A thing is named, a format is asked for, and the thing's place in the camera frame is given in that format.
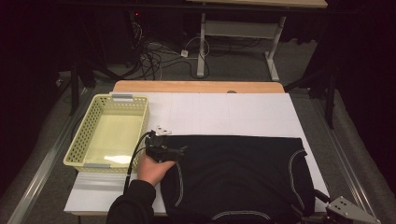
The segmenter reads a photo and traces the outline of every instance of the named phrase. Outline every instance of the basket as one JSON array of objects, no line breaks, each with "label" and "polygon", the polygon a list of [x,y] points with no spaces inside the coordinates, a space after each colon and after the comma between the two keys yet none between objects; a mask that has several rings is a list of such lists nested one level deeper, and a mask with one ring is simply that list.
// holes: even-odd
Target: basket
[{"label": "basket", "polygon": [[145,96],[116,96],[93,97],[64,156],[65,165],[84,172],[127,173],[136,144],[147,129],[149,102]]}]

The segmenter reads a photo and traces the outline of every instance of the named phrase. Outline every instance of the dark background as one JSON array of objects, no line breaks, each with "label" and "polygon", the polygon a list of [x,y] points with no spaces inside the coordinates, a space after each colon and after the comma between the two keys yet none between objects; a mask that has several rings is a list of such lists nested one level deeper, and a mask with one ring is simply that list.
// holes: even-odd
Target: dark background
[{"label": "dark background", "polygon": [[[331,20],[319,15],[289,16],[281,41],[320,40],[304,76],[327,69],[329,61],[334,64],[336,69],[331,72],[337,75],[336,87],[346,110],[396,192],[395,2],[328,3],[328,10],[362,7],[362,11],[353,18],[335,16]],[[176,45],[181,44],[183,32],[187,35],[199,32],[200,15],[182,12],[172,17],[166,15],[164,12],[150,17],[149,13],[142,13],[142,19],[153,32]],[[249,15],[246,20],[256,21],[258,17]],[[70,70],[78,57],[106,66],[128,63],[132,53],[125,48],[131,41],[125,14],[117,10],[82,9],[77,13],[59,10],[51,1],[2,1],[0,22],[3,95],[0,164],[5,171],[0,194],[3,194],[29,157],[45,117],[58,100],[59,88],[55,84],[58,72]]]}]

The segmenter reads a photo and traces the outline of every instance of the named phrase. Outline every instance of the gray carpet floor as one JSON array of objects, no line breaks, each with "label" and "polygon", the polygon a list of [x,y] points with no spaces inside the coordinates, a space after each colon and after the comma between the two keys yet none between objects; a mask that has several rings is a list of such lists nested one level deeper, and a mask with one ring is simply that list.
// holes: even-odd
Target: gray carpet floor
[{"label": "gray carpet floor", "polygon": [[[268,49],[270,46],[268,40],[263,40],[254,47],[231,51],[227,49],[229,45],[219,44],[219,49],[216,49],[216,45],[217,43],[214,43],[210,48],[210,51],[216,55],[209,54],[206,58],[209,67],[209,77],[206,80],[271,81],[262,57],[263,49]],[[279,44],[275,62],[282,85],[287,85],[302,76],[315,47],[315,42],[297,45],[295,41],[290,41]],[[163,60],[171,59],[174,57],[172,54],[174,53],[162,54]],[[195,80],[190,76],[190,71],[195,72],[196,61],[188,60],[188,62],[190,65],[178,63],[166,67],[156,78]],[[116,73],[127,70],[122,66],[110,65],[109,68]],[[100,74],[96,78],[96,87],[86,93],[90,97],[96,93],[108,93],[113,89],[114,81]],[[373,213],[382,223],[396,223],[394,195],[368,155],[338,92],[334,101],[333,130],[330,130],[323,121],[322,99],[310,99],[305,89],[293,90],[290,96],[332,199],[344,196]],[[11,218],[37,169],[56,144],[64,125],[71,118],[70,109],[71,91],[68,88],[49,113],[28,162],[1,198],[0,223],[7,223]],[[70,138],[70,136],[65,137],[68,144]],[[59,157],[53,161],[53,168],[48,179],[45,180],[43,189],[37,193],[38,196],[32,207],[27,209],[25,223],[78,223],[78,217],[64,212],[64,206],[76,178],[74,168],[63,164],[66,150],[66,147],[63,148]],[[105,223],[105,220],[105,217],[82,217],[80,222]]]}]

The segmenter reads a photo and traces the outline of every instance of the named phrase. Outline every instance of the white desk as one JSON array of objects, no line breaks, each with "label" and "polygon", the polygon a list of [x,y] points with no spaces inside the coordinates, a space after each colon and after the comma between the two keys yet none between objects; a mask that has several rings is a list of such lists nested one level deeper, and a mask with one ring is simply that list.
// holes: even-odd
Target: white desk
[{"label": "white desk", "polygon": [[[324,0],[189,0],[191,2],[210,4],[240,4],[268,7],[317,7],[325,8],[327,3]],[[265,51],[265,61],[267,61],[269,73],[273,81],[279,81],[279,76],[274,63],[274,54],[280,35],[282,34],[286,17],[280,17],[279,23],[255,23],[238,21],[208,21],[206,14],[201,18],[201,42],[200,54],[198,56],[197,76],[203,77],[205,74],[205,36],[242,36],[251,38],[272,39],[272,47]]]},{"label": "white desk", "polygon": [[[216,82],[204,82],[209,85],[213,83]],[[119,85],[115,90],[125,89]],[[148,96],[150,110],[148,130],[155,130],[157,125],[161,125],[171,130],[174,135],[235,134],[302,138],[308,154],[306,160],[314,187],[329,195],[288,94],[187,92],[136,92],[135,94]],[[64,211],[80,216],[105,215],[114,200],[122,194],[124,180],[125,175],[122,174],[80,172]],[[316,212],[324,212],[325,206],[317,200]],[[157,215],[165,215],[160,186],[157,186],[157,198],[153,208]]]}]

